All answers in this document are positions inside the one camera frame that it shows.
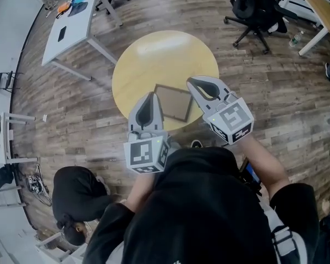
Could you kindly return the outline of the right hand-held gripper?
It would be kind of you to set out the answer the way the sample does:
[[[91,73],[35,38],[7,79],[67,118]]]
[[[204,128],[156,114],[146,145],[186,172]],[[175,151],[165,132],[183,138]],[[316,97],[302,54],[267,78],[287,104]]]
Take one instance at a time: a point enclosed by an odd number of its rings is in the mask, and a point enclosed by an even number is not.
[[[221,79],[193,76],[186,85],[203,111],[204,121],[225,142],[232,145],[252,132],[254,117],[247,104]]]

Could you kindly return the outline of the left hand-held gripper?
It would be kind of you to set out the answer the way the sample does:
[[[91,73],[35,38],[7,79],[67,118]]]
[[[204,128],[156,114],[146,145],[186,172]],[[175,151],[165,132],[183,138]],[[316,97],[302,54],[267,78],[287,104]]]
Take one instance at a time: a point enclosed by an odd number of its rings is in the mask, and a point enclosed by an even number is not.
[[[137,101],[129,113],[128,126],[131,132],[124,143],[127,169],[137,174],[163,172],[170,149],[168,134],[137,131],[163,129],[162,107],[154,92],[148,92]]]

